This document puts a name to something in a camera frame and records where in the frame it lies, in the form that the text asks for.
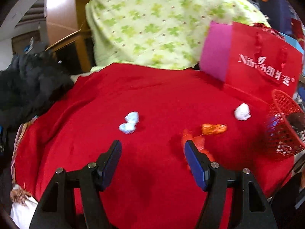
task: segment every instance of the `light blue box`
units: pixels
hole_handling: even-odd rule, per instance
[[[299,42],[297,40],[295,40],[294,38],[292,38],[286,34],[283,34],[283,33],[280,33],[280,34],[285,37],[285,40],[288,44],[292,45],[295,49],[297,49],[299,52],[304,54],[304,50],[302,49],[301,45],[299,44]]]

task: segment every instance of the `screw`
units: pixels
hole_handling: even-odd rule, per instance
[[[91,162],[91,163],[88,163],[87,166],[88,166],[89,169],[92,169],[92,168],[94,168],[96,166],[96,163]]]
[[[248,168],[244,168],[242,171],[247,175],[251,173],[251,170],[249,170]]]
[[[62,167],[57,168],[56,171],[55,171],[56,174],[60,174],[61,172],[63,172]]]
[[[213,163],[211,163],[211,166],[212,166],[213,168],[217,169],[217,168],[219,168],[219,163],[213,162]]]

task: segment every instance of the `blue crumpled tissue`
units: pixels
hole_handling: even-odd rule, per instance
[[[119,126],[119,130],[123,133],[129,134],[135,131],[135,125],[139,122],[139,113],[131,112],[126,117],[127,123],[123,123]]]

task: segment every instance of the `blue gripper pad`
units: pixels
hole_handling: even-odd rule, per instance
[[[98,158],[98,174],[102,177],[102,190],[110,185],[121,155],[122,144],[115,140],[109,150]]]
[[[205,172],[201,167],[201,164],[198,160],[198,158],[195,155],[195,150],[197,151],[198,154],[202,154],[200,153],[196,146],[195,149],[194,147],[191,146],[191,144],[194,145],[194,143],[192,141],[187,141],[184,145],[184,151],[185,151],[185,157],[186,160],[191,168],[193,177],[195,178],[196,184],[203,190],[206,191],[207,190],[207,183],[205,182],[206,177],[205,177]]]

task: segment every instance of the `brown tassel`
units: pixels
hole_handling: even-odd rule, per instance
[[[25,184],[24,184],[24,189],[18,187],[18,189],[13,189],[10,192],[11,201],[20,203],[24,206],[26,205],[25,204],[25,200],[27,200],[26,196],[31,197],[32,194],[30,192],[25,191]]]

